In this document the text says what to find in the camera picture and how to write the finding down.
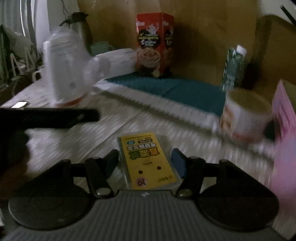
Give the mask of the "pink tin box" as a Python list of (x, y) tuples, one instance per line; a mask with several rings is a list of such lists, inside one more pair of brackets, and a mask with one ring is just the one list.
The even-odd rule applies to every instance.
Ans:
[(275, 154), (271, 190), (280, 206), (295, 214), (295, 85), (278, 82), (273, 101)]

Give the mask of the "red snack box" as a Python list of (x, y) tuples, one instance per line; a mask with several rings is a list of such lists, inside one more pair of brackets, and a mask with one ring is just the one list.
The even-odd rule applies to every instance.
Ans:
[(137, 70), (160, 77), (170, 67), (174, 53), (174, 17), (165, 13), (138, 14)]

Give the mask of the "steel thermos jug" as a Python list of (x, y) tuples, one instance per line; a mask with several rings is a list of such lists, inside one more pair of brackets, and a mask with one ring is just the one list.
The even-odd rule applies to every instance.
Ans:
[(75, 12), (60, 23), (60, 26), (67, 25), (68, 28), (74, 30), (82, 39), (88, 53), (92, 54), (91, 45), (93, 44), (93, 37), (88, 22), (86, 21), (88, 16), (89, 15), (84, 12)]

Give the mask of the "round nut can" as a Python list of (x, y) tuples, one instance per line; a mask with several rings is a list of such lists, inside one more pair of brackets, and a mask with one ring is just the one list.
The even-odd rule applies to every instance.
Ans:
[(258, 143), (272, 119), (271, 104), (259, 94), (239, 88), (226, 93), (220, 126), (231, 139)]

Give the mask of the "white toothpaste box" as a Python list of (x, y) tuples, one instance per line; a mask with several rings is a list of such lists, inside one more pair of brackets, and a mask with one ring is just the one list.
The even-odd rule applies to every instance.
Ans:
[(125, 48), (98, 54), (94, 59), (99, 63), (99, 80), (105, 80), (134, 73), (137, 55), (135, 50)]

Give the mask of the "brown chair back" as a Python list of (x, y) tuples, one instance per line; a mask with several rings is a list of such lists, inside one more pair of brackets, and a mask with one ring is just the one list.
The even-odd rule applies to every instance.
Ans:
[(286, 20), (265, 15), (257, 22), (253, 60), (260, 69), (255, 92), (271, 101), (278, 81), (295, 84), (295, 26)]

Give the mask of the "patterned beige tablecloth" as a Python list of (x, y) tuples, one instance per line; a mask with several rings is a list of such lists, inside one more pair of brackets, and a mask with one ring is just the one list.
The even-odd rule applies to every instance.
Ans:
[[(152, 131), (166, 152), (180, 149), (207, 162), (228, 159), (264, 185), (271, 184), (273, 144), (263, 141), (246, 148), (182, 120), (152, 110), (100, 89), (88, 105), (98, 109), (98, 123), (77, 125), (68, 131), (29, 130), (28, 175), (35, 177), (59, 160), (80, 163), (118, 147), (125, 133)], [(295, 217), (280, 211), (271, 228), (254, 233), (224, 231), (201, 216), (188, 201), (170, 192), (135, 197), (120, 192), (112, 201), (99, 201), (91, 213), (65, 230), (40, 232), (16, 228), (5, 240), (285, 240), (295, 234)]]

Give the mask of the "green drink carton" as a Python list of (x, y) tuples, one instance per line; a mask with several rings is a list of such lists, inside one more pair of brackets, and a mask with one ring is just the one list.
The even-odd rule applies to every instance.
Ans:
[(222, 92), (240, 87), (246, 54), (247, 50), (241, 45), (227, 50), (221, 84)]

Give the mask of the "brown cardboard backdrop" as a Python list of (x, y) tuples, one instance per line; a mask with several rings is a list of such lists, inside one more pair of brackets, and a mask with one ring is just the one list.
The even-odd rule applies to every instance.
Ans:
[(79, 1), (94, 41), (136, 47), (136, 16), (167, 13), (175, 18), (172, 71), (220, 85), (227, 49), (241, 45), (252, 54), (257, 1)]

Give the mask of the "yellow card pack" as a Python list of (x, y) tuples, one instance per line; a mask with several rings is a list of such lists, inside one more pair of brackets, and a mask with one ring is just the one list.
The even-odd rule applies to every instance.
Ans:
[(117, 137), (120, 162), (129, 190), (175, 189), (181, 179), (155, 132)]

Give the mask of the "bagged white paper cup stack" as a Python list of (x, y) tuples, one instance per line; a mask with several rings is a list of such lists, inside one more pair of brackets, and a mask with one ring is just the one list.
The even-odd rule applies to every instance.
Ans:
[(93, 85), (109, 73), (106, 57), (92, 57), (78, 34), (57, 27), (43, 43), (45, 81), (53, 106), (76, 106), (89, 95)]

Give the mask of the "teal quilted mat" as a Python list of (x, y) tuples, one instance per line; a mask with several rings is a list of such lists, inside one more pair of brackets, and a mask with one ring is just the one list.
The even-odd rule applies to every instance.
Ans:
[(101, 80), (95, 87), (213, 133), (221, 133), (225, 93), (206, 82), (128, 74)]

